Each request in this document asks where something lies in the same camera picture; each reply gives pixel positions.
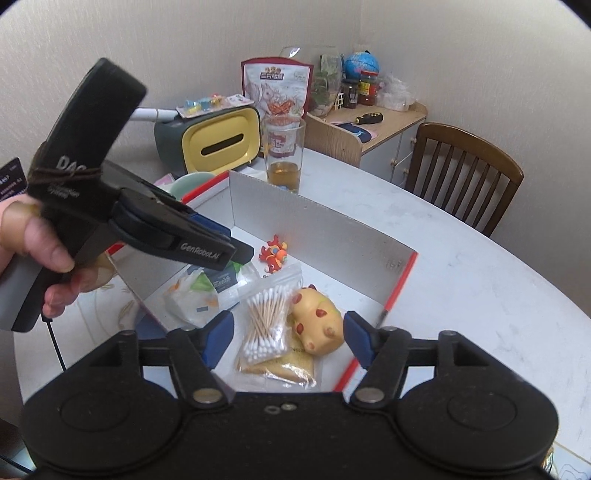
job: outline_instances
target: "metal pin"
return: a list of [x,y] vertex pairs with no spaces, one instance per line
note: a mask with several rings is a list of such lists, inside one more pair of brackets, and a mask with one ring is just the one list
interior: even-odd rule
[[200,388],[193,392],[193,400],[198,403],[209,405],[217,403],[223,398],[222,392],[216,388]]
[[294,411],[295,409],[297,409],[297,405],[295,403],[284,403],[281,406],[281,409],[284,411]]
[[365,387],[356,390],[355,397],[363,403],[377,403],[382,401],[385,395],[379,388]]
[[275,405],[267,405],[263,408],[265,413],[269,413],[271,415],[279,415],[281,413],[281,409]]

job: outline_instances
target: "brown string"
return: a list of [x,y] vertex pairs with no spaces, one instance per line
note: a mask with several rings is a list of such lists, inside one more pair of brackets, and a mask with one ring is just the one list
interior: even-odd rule
[[29,185],[43,185],[47,183],[60,183],[63,181],[82,181],[98,179],[102,174],[102,168],[85,168],[83,170],[58,170],[57,168],[31,167],[28,175]]

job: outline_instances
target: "blue gripper pad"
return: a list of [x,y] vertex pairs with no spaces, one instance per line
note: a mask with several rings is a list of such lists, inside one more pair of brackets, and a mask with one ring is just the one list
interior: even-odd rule
[[370,337],[374,331],[374,327],[366,322],[357,312],[349,311],[345,313],[343,323],[345,342],[351,348],[361,367],[365,369],[370,367],[376,357],[376,353],[371,346]]
[[203,327],[202,332],[206,338],[206,346],[201,358],[209,369],[214,369],[234,337],[234,315],[227,310],[218,313]]
[[193,222],[198,223],[205,228],[209,228],[215,232],[221,233],[222,235],[226,235],[228,238],[232,236],[230,229],[223,226],[221,223],[214,222],[211,218],[207,218],[201,213],[195,212],[189,217]]

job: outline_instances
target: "cabinet drawer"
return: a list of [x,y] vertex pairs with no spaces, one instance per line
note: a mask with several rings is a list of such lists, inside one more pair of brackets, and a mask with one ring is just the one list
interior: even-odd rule
[[409,169],[410,167],[410,160],[413,157],[413,153],[410,152],[403,160],[397,160],[396,166],[394,167],[394,171],[392,172],[392,180],[391,183],[404,188],[404,184],[406,183],[406,179],[408,174],[404,172],[404,170]]
[[392,161],[398,154],[402,135],[396,135],[373,150],[361,155],[359,168],[381,179],[390,181],[394,165]]
[[414,142],[413,140],[417,137],[417,130],[419,125],[423,122],[419,122],[417,124],[408,127],[404,132],[402,132],[402,140],[400,141],[400,150],[398,150],[398,156],[396,157],[397,160],[401,158],[406,158],[409,153],[412,153],[414,150]]

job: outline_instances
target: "glass fishbowl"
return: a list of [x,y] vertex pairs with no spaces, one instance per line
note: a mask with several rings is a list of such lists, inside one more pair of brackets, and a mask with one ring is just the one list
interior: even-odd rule
[[337,48],[325,45],[284,47],[279,56],[314,66],[308,111],[319,117],[328,115],[343,79],[343,64]]

